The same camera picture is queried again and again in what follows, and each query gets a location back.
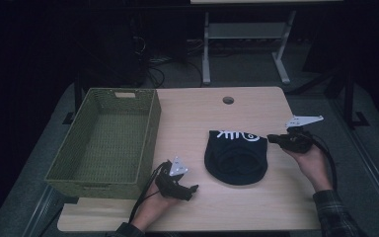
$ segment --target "cord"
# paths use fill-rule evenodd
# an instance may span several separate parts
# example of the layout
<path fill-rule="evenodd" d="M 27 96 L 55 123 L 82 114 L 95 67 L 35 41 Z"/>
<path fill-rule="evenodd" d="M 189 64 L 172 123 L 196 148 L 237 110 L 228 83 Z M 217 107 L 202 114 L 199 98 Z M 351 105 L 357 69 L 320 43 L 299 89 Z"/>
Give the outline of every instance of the cord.
<path fill-rule="evenodd" d="M 140 197 L 137 199 L 137 202 L 136 202 L 136 204 L 134 205 L 133 210 L 132 210 L 131 213 L 130 213 L 130 217 L 128 218 L 128 223 L 131 223 L 131 221 L 134 219 L 134 215 L 135 215 L 135 213 L 136 213 L 136 211 L 137 211 L 137 208 L 138 208 L 138 207 L 139 207 L 139 206 L 140 206 L 140 205 L 141 205 L 141 204 L 142 204 L 147 198 L 150 198 L 150 197 L 152 197 L 152 196 L 154 196 L 154 195 L 156 195 L 156 194 L 158 193 L 158 192 L 156 192 L 155 194 L 152 194 L 152 195 L 146 197 L 146 193 L 147 193 L 147 191 L 149 190 L 149 187 L 152 185 L 153 181 L 155 180 L 156 176 L 158 175 L 159 170 L 162 169 L 166 164 L 167 164 L 167 162 L 164 162 L 164 163 L 160 164 L 160 165 L 158 166 L 158 168 L 156 168 L 156 169 L 153 171 L 152 175 L 151 175 L 150 178 L 149 178 L 149 181 L 146 183 L 146 186 L 143 188 L 143 191 L 141 192 Z"/>
<path fill-rule="evenodd" d="M 187 61 L 187 64 L 189 64 L 189 65 L 191 65 L 192 67 L 194 67 L 195 70 L 198 72 L 198 76 L 199 76 L 199 78 L 201 79 L 201 83 L 199 84 L 199 87 L 202 87 L 202 83 L 203 83 L 203 81 L 202 81 L 202 73 L 201 73 L 201 71 L 200 71 L 199 68 L 198 68 L 197 66 L 195 66 L 195 64 L 193 64 L 192 62 L 188 62 L 188 61 Z"/>
<path fill-rule="evenodd" d="M 332 186 L 334 190 L 336 191 L 338 189 L 338 176 L 337 176 L 337 167 L 335 165 L 334 158 L 329 152 L 329 149 L 327 149 L 325 146 L 319 143 L 316 139 L 312 139 L 312 140 L 313 140 L 313 144 L 315 144 L 319 149 L 323 151 L 323 153 L 325 154 L 326 158 L 329 161 L 329 165 L 331 167 L 331 172 L 332 172 Z"/>
<path fill-rule="evenodd" d="M 197 52 L 202 50 L 202 47 L 204 46 L 204 41 L 202 39 L 194 39 L 194 40 L 188 40 L 188 44 L 193 43 L 195 46 L 189 47 L 187 49 L 187 55 L 196 54 Z"/>
<path fill-rule="evenodd" d="M 320 140 L 320 142 L 322 142 L 323 145 L 325 146 L 325 149 L 329 152 L 329 146 L 328 146 L 328 144 L 325 142 L 325 140 L 324 140 L 322 137 L 320 137 L 320 136 L 318 136 L 318 135 L 315 135 L 315 134 L 313 134 L 312 137 L 313 137 L 313 139 L 315 139 L 315 140 L 316 140 L 316 138 L 318 138 L 318 139 Z"/>
<path fill-rule="evenodd" d="M 150 69 L 158 71 L 162 75 L 161 82 L 158 82 L 157 78 L 150 72 Z M 159 87 L 163 86 L 163 83 L 165 82 L 165 73 L 158 68 L 149 67 L 149 71 L 147 72 L 147 76 L 149 77 L 150 81 L 152 82 L 154 88 L 159 88 Z"/>

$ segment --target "white stand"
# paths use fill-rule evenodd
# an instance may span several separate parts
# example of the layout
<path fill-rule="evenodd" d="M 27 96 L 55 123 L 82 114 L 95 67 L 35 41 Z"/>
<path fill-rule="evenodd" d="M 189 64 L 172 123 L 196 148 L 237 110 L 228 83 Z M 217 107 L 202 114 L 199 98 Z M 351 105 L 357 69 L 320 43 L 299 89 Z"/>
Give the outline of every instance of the white stand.
<path fill-rule="evenodd" d="M 291 11 L 287 22 L 283 23 L 209 23 L 208 12 L 204 22 L 204 55 L 202 56 L 202 82 L 211 83 L 210 64 L 208 61 L 209 39 L 281 39 L 277 52 L 272 53 L 272 59 L 278 70 L 282 83 L 289 84 L 287 72 L 281 61 L 296 11 Z"/>

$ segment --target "black equipment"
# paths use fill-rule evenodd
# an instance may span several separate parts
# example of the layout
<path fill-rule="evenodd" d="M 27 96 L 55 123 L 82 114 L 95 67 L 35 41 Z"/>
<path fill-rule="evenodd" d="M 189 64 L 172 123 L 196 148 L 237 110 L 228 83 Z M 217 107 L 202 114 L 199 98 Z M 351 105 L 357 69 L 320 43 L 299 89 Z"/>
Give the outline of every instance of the black equipment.
<path fill-rule="evenodd" d="M 196 192 L 196 190 L 198 189 L 198 185 L 191 186 L 190 188 L 181 186 L 180 184 L 178 184 L 178 180 L 180 180 L 184 174 L 171 176 L 171 167 L 172 162 L 168 160 L 167 162 L 164 162 L 161 165 L 159 165 L 158 168 L 156 168 L 153 171 L 152 176 L 150 177 L 149 181 L 147 182 L 146 186 L 141 192 L 140 197 L 134 205 L 133 210 L 131 211 L 130 217 L 128 219 L 129 223 L 133 220 L 134 214 L 136 213 L 138 206 L 141 205 L 147 198 L 150 198 L 153 195 L 156 195 L 157 193 L 161 193 L 161 195 L 165 198 L 177 198 L 184 200 L 190 200 L 190 198 L 192 198 L 192 194 Z M 146 196 L 149 187 L 152 185 L 155 179 L 155 184 L 158 186 L 159 192 Z"/>
<path fill-rule="evenodd" d="M 296 153 L 307 153 L 312 145 L 316 145 L 321 149 L 327 157 L 332 171 L 332 185 L 334 190 L 338 188 L 337 170 L 335 161 L 329 152 L 320 142 L 313 138 L 313 135 L 303 129 L 302 126 L 291 126 L 287 129 L 287 134 L 275 135 L 270 134 L 267 136 L 269 143 L 276 143 L 282 149 L 286 149 Z"/>

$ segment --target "wooden table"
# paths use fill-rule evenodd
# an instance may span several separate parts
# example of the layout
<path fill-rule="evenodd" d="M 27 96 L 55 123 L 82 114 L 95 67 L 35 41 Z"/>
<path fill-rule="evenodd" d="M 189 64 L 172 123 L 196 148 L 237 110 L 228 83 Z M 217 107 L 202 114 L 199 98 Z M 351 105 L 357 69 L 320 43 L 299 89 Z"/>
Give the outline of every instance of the wooden table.
<path fill-rule="evenodd" d="M 204 167 L 210 130 L 246 131 L 262 137 L 286 133 L 292 118 L 281 89 L 197 88 L 158 90 L 162 114 L 153 168 L 176 156 L 189 168 L 180 180 L 199 185 L 190 201 L 173 207 L 149 231 L 227 231 L 319 229 L 312 186 L 295 161 L 268 144 L 268 170 L 258 183 L 236 187 L 213 178 Z M 226 105 L 224 97 L 234 103 Z M 135 200 L 79 198 L 64 205 L 61 231 L 114 231 Z"/>

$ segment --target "wicker basket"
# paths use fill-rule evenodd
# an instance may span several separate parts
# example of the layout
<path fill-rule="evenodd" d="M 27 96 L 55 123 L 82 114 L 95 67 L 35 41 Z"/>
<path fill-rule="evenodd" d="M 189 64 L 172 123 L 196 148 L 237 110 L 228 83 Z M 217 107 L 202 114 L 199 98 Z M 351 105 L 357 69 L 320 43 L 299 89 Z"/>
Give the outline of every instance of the wicker basket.
<path fill-rule="evenodd" d="M 71 197 L 138 198 L 160 114 L 156 90 L 90 89 L 45 180 Z"/>

